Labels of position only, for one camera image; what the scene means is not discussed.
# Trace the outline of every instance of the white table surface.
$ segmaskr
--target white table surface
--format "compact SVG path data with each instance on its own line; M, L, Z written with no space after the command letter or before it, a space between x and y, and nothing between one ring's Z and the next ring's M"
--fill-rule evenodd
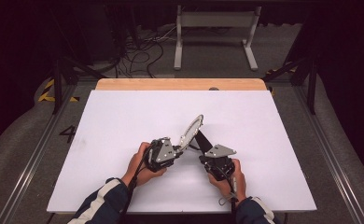
M109 177L122 177L143 141L179 137L200 114L214 144L237 151L246 194L274 211L316 210L268 91L92 91L48 211L75 213ZM164 176L134 191L131 214L228 213L209 184L200 152L187 149Z

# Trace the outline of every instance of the human hand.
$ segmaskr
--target human hand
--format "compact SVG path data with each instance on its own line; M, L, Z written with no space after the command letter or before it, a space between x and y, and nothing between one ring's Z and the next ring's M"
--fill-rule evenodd
M237 192L235 192L238 202L236 202L236 206L246 198L245 190L246 190L246 182L245 176L243 172L241 172L240 161L237 159L231 159L234 163L234 173L231 175L231 182L235 178L237 184ZM230 197L231 187L227 180L217 181L211 174L208 173L209 182L217 187L224 198Z
M136 169L139 166L139 163L141 162L142 158L144 157L145 150L150 146L150 143L143 142L141 143L141 146L138 149L138 152L135 153L130 160L129 167L127 168L126 174L121 178L121 180L124 182L126 186L129 186L131 180L133 179L133 176L135 174ZM161 169L156 173L151 172L146 168L145 163L143 162L141 165L141 168L143 169L141 172L139 172L137 180L136 180L136 186L141 186L148 182L153 177L161 176L165 173L167 168Z

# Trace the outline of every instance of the jacket sleeve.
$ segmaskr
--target jacket sleeve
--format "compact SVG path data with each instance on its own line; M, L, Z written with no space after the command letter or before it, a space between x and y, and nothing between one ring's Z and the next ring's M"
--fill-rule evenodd
M105 185L86 198L68 224L115 224L127 202L127 192L120 179L106 180Z
M272 210L257 197L249 197L240 202L235 218L237 224L280 223Z

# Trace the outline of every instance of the white stand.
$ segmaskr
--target white stand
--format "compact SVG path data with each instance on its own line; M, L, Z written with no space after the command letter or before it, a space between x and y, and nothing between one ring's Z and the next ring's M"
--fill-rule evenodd
M246 58L253 71L258 70L251 49L252 39L258 24L261 7L255 12L183 12L178 6L176 16L176 49L174 69L180 70L182 64L182 27L246 27L249 29L248 39L243 40Z

